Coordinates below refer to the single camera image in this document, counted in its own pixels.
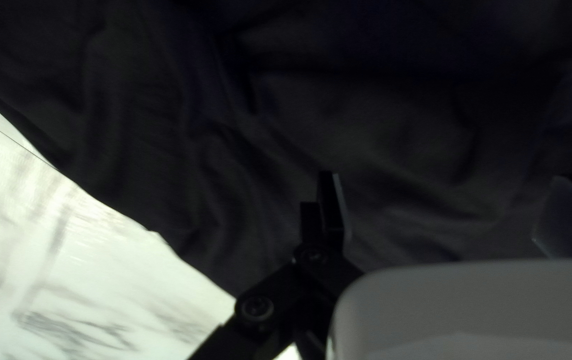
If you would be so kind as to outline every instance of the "black metal clamp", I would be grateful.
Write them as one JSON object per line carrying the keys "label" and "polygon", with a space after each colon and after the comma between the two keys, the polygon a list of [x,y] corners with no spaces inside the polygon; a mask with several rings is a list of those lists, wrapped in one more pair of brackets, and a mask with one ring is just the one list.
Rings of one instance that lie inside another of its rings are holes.
{"label": "black metal clamp", "polygon": [[320,172],[317,201],[300,211],[292,261],[238,297],[189,360],[273,360],[293,342],[303,360],[324,360],[337,299],[363,272],[343,256],[350,229],[337,174]]}

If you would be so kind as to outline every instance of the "light background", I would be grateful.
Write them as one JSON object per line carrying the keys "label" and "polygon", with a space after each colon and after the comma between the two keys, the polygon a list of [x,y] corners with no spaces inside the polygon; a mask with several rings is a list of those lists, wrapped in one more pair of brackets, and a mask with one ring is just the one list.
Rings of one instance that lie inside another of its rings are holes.
{"label": "light background", "polygon": [[0,115],[0,360],[187,359],[234,302]]}

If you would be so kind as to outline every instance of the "dark fabric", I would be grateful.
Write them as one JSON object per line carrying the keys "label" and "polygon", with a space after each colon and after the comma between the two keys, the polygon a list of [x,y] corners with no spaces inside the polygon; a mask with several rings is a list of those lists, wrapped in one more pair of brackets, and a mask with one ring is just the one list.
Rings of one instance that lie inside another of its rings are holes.
{"label": "dark fabric", "polygon": [[338,172],[346,256],[529,258],[572,171],[572,1],[0,0],[0,112],[233,295]]}

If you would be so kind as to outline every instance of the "white plastic object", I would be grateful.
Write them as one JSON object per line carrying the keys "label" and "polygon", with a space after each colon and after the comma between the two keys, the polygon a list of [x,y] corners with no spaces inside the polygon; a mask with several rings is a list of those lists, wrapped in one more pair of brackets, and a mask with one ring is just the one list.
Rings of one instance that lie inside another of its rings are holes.
{"label": "white plastic object", "polygon": [[338,300],[326,358],[572,359],[572,259],[366,274]]}

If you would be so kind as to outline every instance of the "black mount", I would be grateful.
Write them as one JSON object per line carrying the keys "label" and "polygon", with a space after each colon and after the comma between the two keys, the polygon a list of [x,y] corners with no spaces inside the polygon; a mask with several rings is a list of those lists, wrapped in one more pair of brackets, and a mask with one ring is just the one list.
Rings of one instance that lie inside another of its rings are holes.
{"label": "black mount", "polygon": [[343,256],[350,231],[338,175],[320,172],[317,201],[300,212],[291,262],[238,297],[235,314],[189,360],[273,360],[293,342],[303,360],[325,359],[337,299],[363,274]]}

